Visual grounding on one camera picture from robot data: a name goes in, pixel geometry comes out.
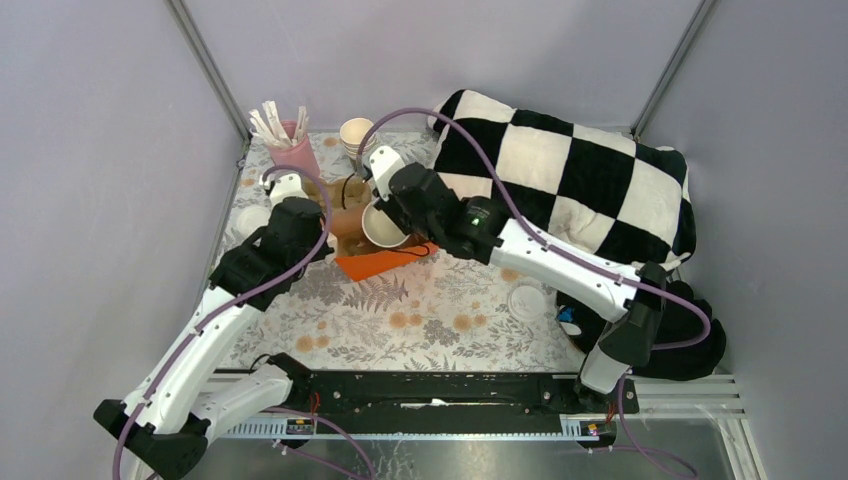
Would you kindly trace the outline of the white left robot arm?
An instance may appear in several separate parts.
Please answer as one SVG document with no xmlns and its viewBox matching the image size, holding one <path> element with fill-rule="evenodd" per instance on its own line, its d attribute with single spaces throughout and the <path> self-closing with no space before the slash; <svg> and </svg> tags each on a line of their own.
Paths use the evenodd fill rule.
<svg viewBox="0 0 848 480">
<path fill-rule="evenodd" d="M 328 224 L 318 203 L 288 197 L 267 225 L 222 256 L 195 313 L 149 376 L 94 412 L 117 440 L 113 478 L 120 478 L 122 455 L 130 451 L 160 478 L 182 479 L 217 438 L 287 399 L 293 381 L 275 366 L 210 396 L 200 392 L 248 324 L 288 292 L 312 260 L 331 253 Z"/>
</svg>

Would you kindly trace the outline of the orange paper bag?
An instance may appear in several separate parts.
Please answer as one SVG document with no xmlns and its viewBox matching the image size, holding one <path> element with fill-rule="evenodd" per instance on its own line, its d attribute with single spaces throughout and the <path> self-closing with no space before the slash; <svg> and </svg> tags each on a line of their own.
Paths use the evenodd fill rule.
<svg viewBox="0 0 848 480">
<path fill-rule="evenodd" d="M 419 259 L 432 259 L 437 251 L 438 248 L 434 244 L 413 236 L 397 248 L 383 249 L 373 245 L 372 250 L 364 255 L 351 257 L 336 255 L 336 262 L 351 280 L 358 282 Z"/>
</svg>

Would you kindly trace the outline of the white plastic cup lid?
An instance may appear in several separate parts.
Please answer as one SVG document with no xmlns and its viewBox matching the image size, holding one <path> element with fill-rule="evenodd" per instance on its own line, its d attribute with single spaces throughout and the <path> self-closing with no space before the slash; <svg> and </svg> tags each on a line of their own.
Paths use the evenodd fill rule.
<svg viewBox="0 0 848 480">
<path fill-rule="evenodd" d="M 545 294 L 533 285 L 518 285 L 507 298 L 507 310 L 516 320 L 533 321 L 547 311 Z"/>
</svg>

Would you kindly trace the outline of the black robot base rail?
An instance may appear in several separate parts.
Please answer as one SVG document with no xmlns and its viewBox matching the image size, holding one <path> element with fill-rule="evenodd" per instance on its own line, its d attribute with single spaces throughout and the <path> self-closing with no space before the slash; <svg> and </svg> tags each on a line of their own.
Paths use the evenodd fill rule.
<svg viewBox="0 0 848 480">
<path fill-rule="evenodd" d="M 640 410 L 632 382 L 622 401 L 581 400 L 574 383 L 546 373 L 313 371 L 296 376 L 281 405 L 359 435 L 561 434 L 566 416 Z"/>
</svg>

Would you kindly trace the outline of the green paper coffee cup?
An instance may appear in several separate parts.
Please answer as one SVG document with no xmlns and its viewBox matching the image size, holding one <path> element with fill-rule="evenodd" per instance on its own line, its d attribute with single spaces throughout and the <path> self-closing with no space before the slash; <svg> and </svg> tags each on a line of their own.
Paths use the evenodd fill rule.
<svg viewBox="0 0 848 480">
<path fill-rule="evenodd" d="M 383 249 L 400 247 L 410 239 L 409 234 L 405 234 L 383 211 L 376 208 L 375 202 L 363 210 L 361 227 L 368 241 Z"/>
</svg>

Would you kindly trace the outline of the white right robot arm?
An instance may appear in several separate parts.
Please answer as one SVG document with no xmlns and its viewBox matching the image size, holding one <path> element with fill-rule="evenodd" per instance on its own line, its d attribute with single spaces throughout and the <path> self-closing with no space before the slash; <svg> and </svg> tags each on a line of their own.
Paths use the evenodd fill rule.
<svg viewBox="0 0 848 480">
<path fill-rule="evenodd" d="M 402 231 L 458 259 L 528 275 L 572 297 L 607 321 L 579 371 L 579 386 L 611 393 L 651 355 L 665 300 L 665 274 L 608 263 L 543 232 L 485 197 L 459 199 L 420 164 L 393 166 L 374 177 L 383 208 Z"/>
</svg>

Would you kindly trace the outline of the brown cardboard cup carrier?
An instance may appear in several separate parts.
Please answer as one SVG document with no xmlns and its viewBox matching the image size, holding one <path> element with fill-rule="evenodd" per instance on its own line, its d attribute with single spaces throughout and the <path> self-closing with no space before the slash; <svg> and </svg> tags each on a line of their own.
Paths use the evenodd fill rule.
<svg viewBox="0 0 848 480">
<path fill-rule="evenodd" d="M 369 253 L 373 245 L 366 239 L 362 228 L 363 213 L 372 202 L 368 185 L 357 175 L 333 182 L 322 180 L 321 184 L 329 194 L 330 206 L 327 206 L 318 186 L 311 180 L 304 181 L 304 190 L 307 197 L 316 201 L 324 213 L 332 211 L 327 244 L 338 257 Z"/>
</svg>

